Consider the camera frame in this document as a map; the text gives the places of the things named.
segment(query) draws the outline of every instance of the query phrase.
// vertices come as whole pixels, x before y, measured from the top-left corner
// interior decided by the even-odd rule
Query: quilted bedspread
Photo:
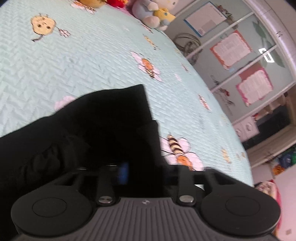
[[[51,115],[63,99],[137,84],[169,163],[211,166],[253,184],[231,123],[164,33],[107,5],[8,0],[0,8],[1,136]]]

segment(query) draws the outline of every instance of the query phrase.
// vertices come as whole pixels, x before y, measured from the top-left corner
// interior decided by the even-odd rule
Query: paper sheet
[[[185,23],[200,37],[204,36],[225,20],[226,17],[211,2],[206,3],[184,19]]]
[[[250,75],[236,87],[246,106],[261,100],[273,90],[269,77],[263,68]]]
[[[236,62],[252,52],[242,35],[236,30],[211,48],[211,51],[223,65],[229,69]]]

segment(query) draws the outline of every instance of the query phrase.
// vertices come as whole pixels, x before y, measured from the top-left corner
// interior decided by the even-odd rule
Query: ribbed black surface
[[[217,233],[205,225],[193,208],[181,207],[170,198],[122,198],[112,207],[97,210],[80,230],[63,237],[41,239],[21,235],[16,241],[276,241],[269,235],[239,239]]]

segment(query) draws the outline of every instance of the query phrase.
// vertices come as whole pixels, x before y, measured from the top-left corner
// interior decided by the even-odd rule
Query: cable
[[[177,43],[178,39],[189,39],[189,41],[184,45],[184,47],[180,44]],[[173,39],[174,44],[176,45],[176,47],[183,52],[183,55],[186,57],[188,56],[190,53],[192,53],[195,49],[197,49],[200,45],[201,42],[200,40],[195,37],[192,34],[188,34],[188,33],[180,33],[178,35],[176,35]],[[198,55],[201,52],[199,51],[198,53],[196,53],[195,55],[192,56],[191,59],[188,59],[189,63],[191,65],[195,65]]]

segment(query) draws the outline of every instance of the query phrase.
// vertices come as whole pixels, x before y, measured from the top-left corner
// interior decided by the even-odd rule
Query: pink poster
[[[260,63],[254,64],[239,76],[242,82],[236,85],[236,88],[246,106],[262,100],[273,90],[269,76]]]
[[[211,47],[210,50],[223,65],[224,69],[229,69],[252,52],[251,47],[237,30]]]

